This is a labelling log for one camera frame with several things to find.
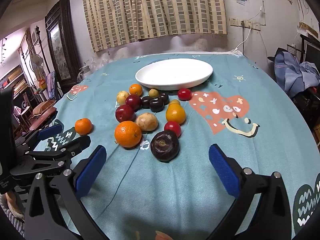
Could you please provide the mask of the grey knit sleeve forearm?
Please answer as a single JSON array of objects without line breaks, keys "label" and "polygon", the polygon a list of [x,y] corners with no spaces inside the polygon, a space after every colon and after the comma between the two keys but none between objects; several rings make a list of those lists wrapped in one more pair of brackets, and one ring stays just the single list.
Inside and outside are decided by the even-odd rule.
[{"label": "grey knit sleeve forearm", "polygon": [[9,209],[8,202],[5,195],[1,195],[1,210],[4,212],[7,220],[12,224],[12,226],[16,229],[16,231],[22,236],[25,237],[24,234],[24,221],[15,217],[12,211]]}]

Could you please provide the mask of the person left hand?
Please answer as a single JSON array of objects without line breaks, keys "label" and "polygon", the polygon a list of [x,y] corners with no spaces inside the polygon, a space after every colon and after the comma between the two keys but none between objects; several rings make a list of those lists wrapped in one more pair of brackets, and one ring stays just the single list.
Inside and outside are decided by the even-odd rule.
[{"label": "person left hand", "polygon": [[5,194],[7,199],[7,204],[10,211],[17,216],[22,216],[23,211],[20,209],[19,205],[17,204],[16,196],[12,191],[9,191]]}]

